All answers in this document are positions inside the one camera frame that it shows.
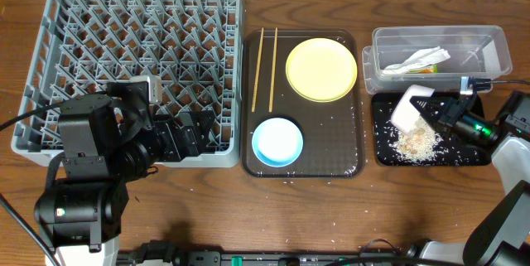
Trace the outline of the white napkin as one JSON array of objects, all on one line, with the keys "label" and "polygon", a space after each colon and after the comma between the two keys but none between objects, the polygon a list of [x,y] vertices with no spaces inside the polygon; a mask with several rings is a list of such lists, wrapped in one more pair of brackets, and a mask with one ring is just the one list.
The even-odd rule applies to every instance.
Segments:
[{"label": "white napkin", "polygon": [[421,68],[432,64],[439,64],[449,60],[451,56],[448,51],[440,46],[422,49],[413,53],[403,63],[388,65],[382,70],[384,75],[406,75],[409,70]]}]

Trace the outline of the wooden chopstick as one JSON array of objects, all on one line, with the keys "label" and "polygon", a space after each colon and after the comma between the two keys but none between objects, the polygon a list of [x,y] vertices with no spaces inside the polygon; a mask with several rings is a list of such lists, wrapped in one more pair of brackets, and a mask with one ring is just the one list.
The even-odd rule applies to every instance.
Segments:
[{"label": "wooden chopstick", "polygon": [[270,93],[269,93],[269,104],[268,104],[269,113],[271,113],[273,110],[274,87],[275,87],[276,64],[277,64],[277,37],[278,37],[278,28],[276,27],[274,31],[274,41],[273,41],[273,50],[272,50],[271,82],[270,82]]},{"label": "wooden chopstick", "polygon": [[260,67],[261,67],[262,52],[263,52],[263,38],[264,38],[264,27],[261,28],[260,40],[259,40],[259,46],[258,46],[258,55],[257,55],[257,62],[256,62],[256,73],[255,73],[255,77],[254,77],[253,99],[252,99],[252,107],[251,107],[251,112],[252,113],[255,112],[256,103],[257,103],[257,97],[258,97],[258,83],[259,83]]}]

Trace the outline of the green snack wrapper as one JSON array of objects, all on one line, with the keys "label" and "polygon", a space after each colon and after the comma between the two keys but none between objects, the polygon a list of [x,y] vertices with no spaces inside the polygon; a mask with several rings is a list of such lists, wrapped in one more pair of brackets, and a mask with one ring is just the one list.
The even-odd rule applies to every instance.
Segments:
[{"label": "green snack wrapper", "polygon": [[437,73],[438,73],[437,64],[423,66],[421,68],[412,69],[408,71],[408,74],[437,74]]}]

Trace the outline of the white bowl with residue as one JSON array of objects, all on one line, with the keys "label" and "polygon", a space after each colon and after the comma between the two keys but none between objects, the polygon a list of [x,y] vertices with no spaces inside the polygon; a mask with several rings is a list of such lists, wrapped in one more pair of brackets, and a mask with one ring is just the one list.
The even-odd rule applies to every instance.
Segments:
[{"label": "white bowl with residue", "polygon": [[401,133],[412,131],[416,121],[420,118],[420,113],[412,106],[410,100],[413,96],[431,97],[435,90],[433,88],[411,85],[402,98],[397,103],[390,118],[391,124]]}]

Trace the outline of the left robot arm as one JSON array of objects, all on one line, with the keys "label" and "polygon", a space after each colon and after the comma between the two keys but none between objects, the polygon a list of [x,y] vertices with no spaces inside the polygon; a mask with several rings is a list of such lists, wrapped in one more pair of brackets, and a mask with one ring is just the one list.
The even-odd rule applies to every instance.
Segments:
[{"label": "left robot arm", "polygon": [[157,173],[158,162],[180,162],[206,150],[214,111],[156,117],[149,88],[146,81],[110,83],[104,92],[60,105],[63,151],[51,160],[34,208],[49,255],[71,245],[102,251],[121,232],[127,183]]}]

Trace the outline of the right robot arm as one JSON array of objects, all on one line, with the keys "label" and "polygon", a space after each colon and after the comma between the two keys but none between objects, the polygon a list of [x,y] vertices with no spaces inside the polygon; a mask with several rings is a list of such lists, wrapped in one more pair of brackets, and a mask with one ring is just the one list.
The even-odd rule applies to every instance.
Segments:
[{"label": "right robot arm", "polygon": [[475,99],[410,99],[437,132],[482,148],[499,173],[504,198],[463,244],[428,241],[416,254],[423,261],[461,265],[529,264],[529,94],[514,91],[495,120],[470,112]]}]

